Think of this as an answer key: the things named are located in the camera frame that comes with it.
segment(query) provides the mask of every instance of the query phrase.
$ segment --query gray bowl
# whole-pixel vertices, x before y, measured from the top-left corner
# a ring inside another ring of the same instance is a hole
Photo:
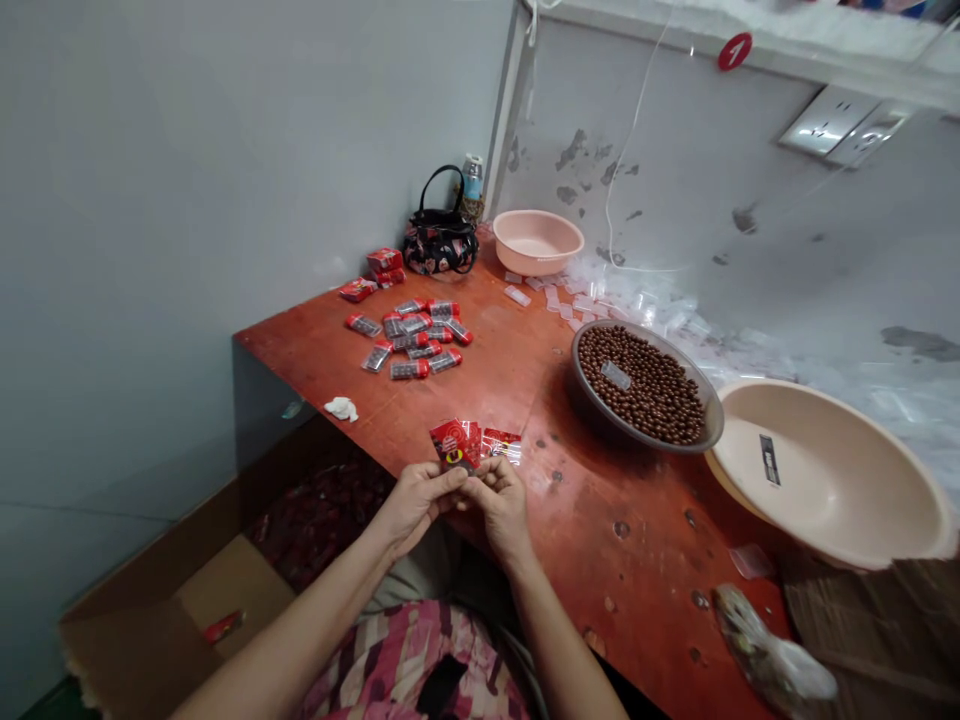
[[[600,396],[597,395],[596,391],[591,387],[590,383],[587,382],[587,378],[583,374],[583,367],[580,365],[580,338],[582,338],[583,334],[590,328],[612,327],[614,325],[622,325],[627,329],[627,332],[646,340],[660,352],[675,358],[687,374],[687,377],[697,384],[697,397],[700,398],[700,402],[703,403],[704,409],[706,410],[706,417],[704,419],[703,431],[696,443],[693,445],[673,445],[640,432],[632,425],[628,425],[621,420],[613,410],[608,408],[606,403],[600,399]],[[679,453],[681,455],[697,455],[706,452],[716,445],[720,436],[723,434],[723,405],[720,404],[720,399],[717,397],[717,393],[713,389],[713,385],[710,384],[710,381],[707,380],[699,368],[693,364],[690,358],[656,333],[650,332],[640,325],[634,325],[633,323],[623,322],[621,320],[595,320],[594,322],[584,325],[573,337],[573,374],[576,377],[580,389],[596,409],[600,411],[603,417],[633,440],[638,440],[657,450]]]

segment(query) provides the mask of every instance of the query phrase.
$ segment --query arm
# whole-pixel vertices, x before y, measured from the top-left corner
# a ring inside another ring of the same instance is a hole
[[[523,481],[504,457],[484,460],[478,476],[460,491],[483,510],[487,539],[510,579],[550,716],[625,720],[620,699],[533,551]]]
[[[393,563],[453,502],[466,472],[436,463],[404,469],[363,534],[280,617],[174,714],[177,720],[286,718],[303,700]]]

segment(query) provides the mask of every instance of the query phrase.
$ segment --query wooden table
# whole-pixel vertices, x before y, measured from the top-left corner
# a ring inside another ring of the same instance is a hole
[[[523,286],[526,308],[504,295],[503,273],[484,243],[461,282],[414,276],[360,305],[328,292],[235,337],[314,407],[352,398],[360,420],[340,428],[394,475],[435,459],[428,431],[452,417],[521,433],[537,554],[590,646],[674,718],[770,716],[701,598],[733,582],[771,630],[789,635],[776,583],[743,580],[728,548],[773,552],[790,541],[736,504],[702,458],[617,449],[581,422],[565,387],[573,332],[542,292]],[[379,321],[411,297],[460,303],[475,336],[463,364],[425,380],[365,372],[373,342],[345,318]],[[454,525],[484,544],[479,518]]]

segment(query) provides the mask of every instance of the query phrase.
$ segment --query electrical outlet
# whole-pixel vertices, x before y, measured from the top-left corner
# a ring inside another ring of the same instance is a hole
[[[871,95],[828,85],[780,137],[780,144],[826,157],[879,104]]]
[[[863,119],[827,155],[827,162],[854,169],[903,127],[916,108],[887,100]]]

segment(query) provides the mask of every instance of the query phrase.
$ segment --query person's left hand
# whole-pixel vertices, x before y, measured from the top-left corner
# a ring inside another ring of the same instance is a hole
[[[454,491],[467,481],[461,467],[445,473],[435,462],[408,465],[370,523],[384,534],[397,561],[416,547],[430,524],[456,503]]]

